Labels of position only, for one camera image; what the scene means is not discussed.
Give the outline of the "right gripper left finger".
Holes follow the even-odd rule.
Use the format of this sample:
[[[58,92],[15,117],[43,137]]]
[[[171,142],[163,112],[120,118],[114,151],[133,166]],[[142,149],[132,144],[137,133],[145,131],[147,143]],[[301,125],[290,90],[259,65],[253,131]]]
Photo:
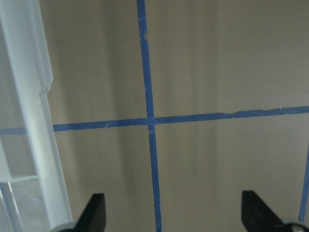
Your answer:
[[[106,204],[104,193],[91,196],[74,226],[54,229],[55,232],[104,232],[106,229]]]

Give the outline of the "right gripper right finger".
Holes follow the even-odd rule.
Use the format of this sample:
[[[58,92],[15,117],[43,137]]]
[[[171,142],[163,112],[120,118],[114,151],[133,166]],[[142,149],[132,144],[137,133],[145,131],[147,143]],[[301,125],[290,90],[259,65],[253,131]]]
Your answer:
[[[307,232],[309,228],[299,222],[284,222],[253,191],[241,195],[241,222],[248,232]]]

